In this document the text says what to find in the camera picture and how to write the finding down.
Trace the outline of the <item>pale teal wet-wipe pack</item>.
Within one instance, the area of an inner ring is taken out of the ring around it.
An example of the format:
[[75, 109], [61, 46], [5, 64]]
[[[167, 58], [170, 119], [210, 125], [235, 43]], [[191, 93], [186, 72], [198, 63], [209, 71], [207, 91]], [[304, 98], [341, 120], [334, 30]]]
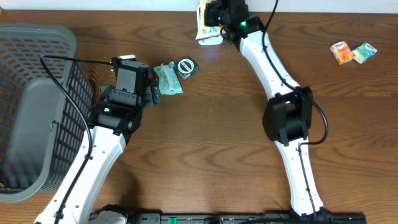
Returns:
[[162, 64], [154, 67], [154, 71], [159, 78], [159, 89], [162, 95], [177, 95], [183, 93], [174, 66], [174, 61], [171, 61], [169, 64]]

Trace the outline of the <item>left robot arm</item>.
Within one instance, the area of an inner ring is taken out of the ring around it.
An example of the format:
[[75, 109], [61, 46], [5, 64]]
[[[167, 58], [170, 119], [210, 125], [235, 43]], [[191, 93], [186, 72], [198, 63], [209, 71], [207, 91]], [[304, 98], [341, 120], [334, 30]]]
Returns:
[[92, 213], [93, 205], [116, 159], [140, 127], [145, 108], [160, 103], [150, 67], [135, 55], [113, 57], [108, 65], [116, 84], [104, 86], [99, 102], [83, 120], [81, 146], [52, 201], [36, 223], [128, 223], [133, 217], [118, 207]]

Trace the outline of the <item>dark green round-label box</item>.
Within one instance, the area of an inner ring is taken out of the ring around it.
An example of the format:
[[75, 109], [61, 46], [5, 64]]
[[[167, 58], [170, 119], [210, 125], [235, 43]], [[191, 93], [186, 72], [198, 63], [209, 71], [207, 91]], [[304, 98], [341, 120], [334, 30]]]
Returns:
[[199, 66], [191, 57], [186, 55], [178, 62], [176, 69], [178, 74], [186, 80], [198, 71]]

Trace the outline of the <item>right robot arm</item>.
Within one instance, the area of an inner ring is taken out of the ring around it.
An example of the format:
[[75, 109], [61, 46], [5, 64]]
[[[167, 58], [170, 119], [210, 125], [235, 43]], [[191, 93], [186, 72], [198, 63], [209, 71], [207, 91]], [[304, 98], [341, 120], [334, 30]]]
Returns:
[[279, 60], [269, 39], [269, 24], [249, 14], [244, 1], [205, 3], [204, 24], [219, 26], [220, 34], [236, 46], [263, 86], [267, 105], [262, 117], [268, 139], [275, 143], [287, 174], [291, 208], [300, 217], [315, 218], [323, 209], [310, 164], [308, 148], [312, 110], [321, 111], [309, 87], [302, 87]]

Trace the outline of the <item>teal tissue pack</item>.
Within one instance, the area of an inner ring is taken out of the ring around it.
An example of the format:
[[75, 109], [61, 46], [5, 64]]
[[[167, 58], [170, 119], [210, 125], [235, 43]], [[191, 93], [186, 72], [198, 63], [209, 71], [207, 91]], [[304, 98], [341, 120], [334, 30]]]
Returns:
[[363, 43], [353, 50], [354, 59], [360, 64], [364, 63], [367, 59], [371, 58], [376, 53], [377, 49], [367, 42]]

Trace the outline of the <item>orange tissue pack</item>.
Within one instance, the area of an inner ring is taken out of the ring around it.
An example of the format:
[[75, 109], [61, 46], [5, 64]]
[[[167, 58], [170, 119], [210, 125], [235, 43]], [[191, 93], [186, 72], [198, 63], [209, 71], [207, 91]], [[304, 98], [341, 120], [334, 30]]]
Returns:
[[354, 59], [354, 54], [345, 41], [340, 41], [330, 47], [334, 58], [336, 58], [339, 65], [350, 62]]

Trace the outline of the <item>yellow snack bag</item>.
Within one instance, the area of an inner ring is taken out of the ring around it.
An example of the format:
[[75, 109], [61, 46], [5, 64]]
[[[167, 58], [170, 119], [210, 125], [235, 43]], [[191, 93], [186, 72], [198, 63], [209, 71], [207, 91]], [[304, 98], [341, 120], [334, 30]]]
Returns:
[[210, 37], [217, 37], [220, 35], [220, 26], [207, 26], [205, 25], [205, 9], [207, 3], [212, 3], [212, 0], [200, 0], [199, 10], [199, 27], [197, 31], [196, 41], [207, 39]]

